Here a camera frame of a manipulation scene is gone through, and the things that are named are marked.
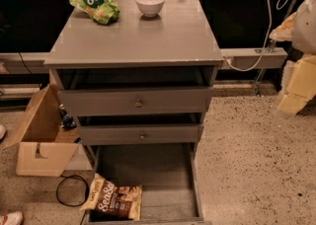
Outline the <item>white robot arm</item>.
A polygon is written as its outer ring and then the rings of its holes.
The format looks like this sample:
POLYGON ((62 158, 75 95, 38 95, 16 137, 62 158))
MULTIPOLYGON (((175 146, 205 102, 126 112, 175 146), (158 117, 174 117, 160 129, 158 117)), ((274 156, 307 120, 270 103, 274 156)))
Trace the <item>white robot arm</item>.
POLYGON ((270 38, 290 41, 302 54, 298 60, 286 61, 276 99, 276 115, 289 118, 316 97, 316 0, 304 0, 270 38))

